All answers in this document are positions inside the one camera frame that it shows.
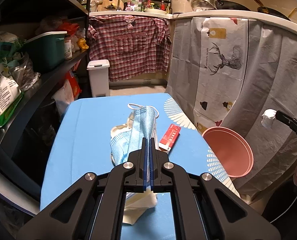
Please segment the white tissue ball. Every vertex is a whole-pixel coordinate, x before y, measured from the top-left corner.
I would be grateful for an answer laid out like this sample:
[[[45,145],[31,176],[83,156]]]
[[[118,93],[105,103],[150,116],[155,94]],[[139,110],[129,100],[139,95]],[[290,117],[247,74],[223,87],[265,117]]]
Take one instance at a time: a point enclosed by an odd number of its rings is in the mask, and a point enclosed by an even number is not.
[[[267,129],[271,128],[276,119],[276,113],[277,111],[274,109],[265,110],[264,113],[262,114],[262,120],[261,120],[262,126],[264,126]]]

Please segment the green white food bag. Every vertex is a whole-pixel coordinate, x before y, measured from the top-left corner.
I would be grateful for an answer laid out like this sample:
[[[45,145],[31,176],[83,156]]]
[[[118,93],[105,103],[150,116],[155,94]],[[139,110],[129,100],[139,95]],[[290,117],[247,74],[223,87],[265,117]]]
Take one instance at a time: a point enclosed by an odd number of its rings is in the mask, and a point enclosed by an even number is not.
[[[0,127],[9,121],[23,95],[12,76],[0,77]]]

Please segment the blue tablecloth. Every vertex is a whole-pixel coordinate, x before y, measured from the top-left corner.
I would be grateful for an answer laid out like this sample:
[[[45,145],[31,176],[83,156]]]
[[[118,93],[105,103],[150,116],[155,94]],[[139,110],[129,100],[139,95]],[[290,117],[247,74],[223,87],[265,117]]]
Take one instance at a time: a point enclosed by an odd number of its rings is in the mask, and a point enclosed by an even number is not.
[[[188,173],[208,172],[234,191],[217,157],[175,100],[167,93],[80,99],[68,107],[53,143],[41,191],[45,208],[87,172],[104,174],[113,168],[110,131],[127,121],[128,105],[153,106],[159,111],[157,137],[171,124],[181,127],[169,159]]]

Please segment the red plaid shirt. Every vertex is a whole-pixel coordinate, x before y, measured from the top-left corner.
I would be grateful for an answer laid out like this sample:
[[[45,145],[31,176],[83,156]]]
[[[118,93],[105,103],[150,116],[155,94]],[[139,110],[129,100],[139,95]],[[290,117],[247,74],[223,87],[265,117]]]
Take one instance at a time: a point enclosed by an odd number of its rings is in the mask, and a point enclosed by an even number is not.
[[[170,21],[136,15],[101,15],[89,19],[91,61],[108,60],[111,82],[147,73],[167,72]]]

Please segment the white label jar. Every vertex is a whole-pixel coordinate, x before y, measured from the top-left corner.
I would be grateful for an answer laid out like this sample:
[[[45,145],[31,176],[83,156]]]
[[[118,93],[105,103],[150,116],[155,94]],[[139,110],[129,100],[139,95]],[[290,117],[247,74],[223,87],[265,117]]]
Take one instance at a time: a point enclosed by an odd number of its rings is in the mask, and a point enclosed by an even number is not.
[[[69,36],[64,38],[64,57],[66,60],[72,58],[71,38]]]

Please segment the grey deer print curtain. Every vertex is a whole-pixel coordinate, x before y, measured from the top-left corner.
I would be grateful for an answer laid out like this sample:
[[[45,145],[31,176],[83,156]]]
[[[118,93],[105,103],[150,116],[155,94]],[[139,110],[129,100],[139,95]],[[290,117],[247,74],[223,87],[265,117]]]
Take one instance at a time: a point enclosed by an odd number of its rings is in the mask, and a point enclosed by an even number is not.
[[[199,132],[223,126],[254,155],[251,172],[234,181],[248,198],[265,192],[297,160],[297,136],[267,109],[297,118],[297,35],[257,20],[176,20],[167,92]]]

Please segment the torn cream paper bag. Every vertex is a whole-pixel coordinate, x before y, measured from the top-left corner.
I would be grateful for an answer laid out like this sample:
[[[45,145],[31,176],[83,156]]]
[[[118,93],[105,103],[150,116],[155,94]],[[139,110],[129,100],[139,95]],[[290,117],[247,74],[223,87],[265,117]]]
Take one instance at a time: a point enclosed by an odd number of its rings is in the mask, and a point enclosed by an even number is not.
[[[126,123],[124,123],[122,125],[114,126],[110,130],[110,137],[113,139],[115,136],[117,136],[118,134],[120,134],[122,132],[131,131],[132,130],[132,126],[133,126],[133,120],[134,120],[134,113],[131,113],[128,116]]]

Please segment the white pedal trash bin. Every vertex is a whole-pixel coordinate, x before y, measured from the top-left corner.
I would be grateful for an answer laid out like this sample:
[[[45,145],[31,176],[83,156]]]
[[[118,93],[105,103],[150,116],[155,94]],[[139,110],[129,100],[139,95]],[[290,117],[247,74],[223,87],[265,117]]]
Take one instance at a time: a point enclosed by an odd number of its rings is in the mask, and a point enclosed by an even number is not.
[[[91,94],[93,98],[109,96],[109,61],[95,60],[87,65]]]

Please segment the crumpled cream paper napkin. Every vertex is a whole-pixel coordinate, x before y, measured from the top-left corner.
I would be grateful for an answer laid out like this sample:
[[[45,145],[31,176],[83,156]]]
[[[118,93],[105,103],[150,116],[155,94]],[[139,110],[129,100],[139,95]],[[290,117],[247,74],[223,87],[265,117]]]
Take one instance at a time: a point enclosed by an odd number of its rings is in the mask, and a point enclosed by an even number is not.
[[[144,193],[128,192],[126,194],[122,222],[124,224],[134,225],[147,209],[153,208],[156,205],[156,194],[150,190],[147,190]]]

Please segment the red white toothpaste box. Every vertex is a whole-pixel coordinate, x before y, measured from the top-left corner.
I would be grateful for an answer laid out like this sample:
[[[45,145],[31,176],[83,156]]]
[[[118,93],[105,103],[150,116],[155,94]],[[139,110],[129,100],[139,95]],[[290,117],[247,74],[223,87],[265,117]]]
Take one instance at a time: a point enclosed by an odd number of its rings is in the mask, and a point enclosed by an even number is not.
[[[177,141],[178,136],[180,135],[181,127],[170,124],[167,131],[164,133],[163,137],[161,138],[158,146],[159,149],[163,152],[170,153],[174,144]]]

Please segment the blue surgical face mask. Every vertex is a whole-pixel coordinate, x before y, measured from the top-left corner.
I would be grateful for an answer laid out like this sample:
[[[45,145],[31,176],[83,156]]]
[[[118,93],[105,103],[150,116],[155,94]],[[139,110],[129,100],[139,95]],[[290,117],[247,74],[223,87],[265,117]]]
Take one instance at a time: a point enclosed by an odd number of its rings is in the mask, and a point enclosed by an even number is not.
[[[153,106],[135,103],[129,103],[128,108],[134,113],[132,130],[110,139],[111,159],[115,166],[126,162],[131,152],[141,149],[143,138],[157,139],[159,111]]]

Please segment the black spice rack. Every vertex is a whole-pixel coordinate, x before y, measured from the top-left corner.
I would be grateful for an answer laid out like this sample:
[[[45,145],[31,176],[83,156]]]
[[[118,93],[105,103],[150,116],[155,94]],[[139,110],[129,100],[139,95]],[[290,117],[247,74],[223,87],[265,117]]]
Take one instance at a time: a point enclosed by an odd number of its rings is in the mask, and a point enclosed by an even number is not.
[[[162,10],[166,14],[172,13],[172,0],[142,0],[140,11],[148,11],[149,9]]]

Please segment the red orange snack bag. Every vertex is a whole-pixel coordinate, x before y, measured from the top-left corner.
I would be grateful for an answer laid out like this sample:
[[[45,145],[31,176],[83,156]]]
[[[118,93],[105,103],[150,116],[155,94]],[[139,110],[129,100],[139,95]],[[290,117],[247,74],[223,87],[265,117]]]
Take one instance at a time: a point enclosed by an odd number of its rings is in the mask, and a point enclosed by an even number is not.
[[[74,75],[74,73],[72,72],[72,70],[69,70],[65,74],[64,79],[69,81],[71,89],[72,89],[73,97],[75,100],[77,100],[78,96],[80,95],[82,90],[81,90],[81,88],[78,84],[78,80],[77,80],[76,76]]]

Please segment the silver pot lid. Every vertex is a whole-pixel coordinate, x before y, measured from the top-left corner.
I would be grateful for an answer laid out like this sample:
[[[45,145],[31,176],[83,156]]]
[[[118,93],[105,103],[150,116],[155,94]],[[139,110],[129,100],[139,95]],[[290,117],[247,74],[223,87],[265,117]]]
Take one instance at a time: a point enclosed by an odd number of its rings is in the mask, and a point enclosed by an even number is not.
[[[205,0],[192,0],[190,5],[193,11],[207,11],[217,9],[214,5]]]

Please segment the green plastic storage box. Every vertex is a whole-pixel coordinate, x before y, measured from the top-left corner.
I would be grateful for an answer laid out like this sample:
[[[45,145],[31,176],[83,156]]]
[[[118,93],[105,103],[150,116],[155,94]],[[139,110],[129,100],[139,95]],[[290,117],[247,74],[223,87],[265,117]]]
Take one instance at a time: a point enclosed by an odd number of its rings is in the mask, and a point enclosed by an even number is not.
[[[64,39],[66,31],[42,33],[24,43],[34,67],[53,67],[65,59]]]

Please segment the pink plastic trash basin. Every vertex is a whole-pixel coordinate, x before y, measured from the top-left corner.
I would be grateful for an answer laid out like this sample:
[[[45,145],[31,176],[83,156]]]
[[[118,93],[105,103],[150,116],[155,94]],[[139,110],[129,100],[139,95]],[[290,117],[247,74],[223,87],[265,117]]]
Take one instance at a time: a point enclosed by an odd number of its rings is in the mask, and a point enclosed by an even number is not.
[[[241,178],[253,168],[253,151],[248,142],[238,133],[226,127],[206,129],[202,137],[219,159],[231,178]]]

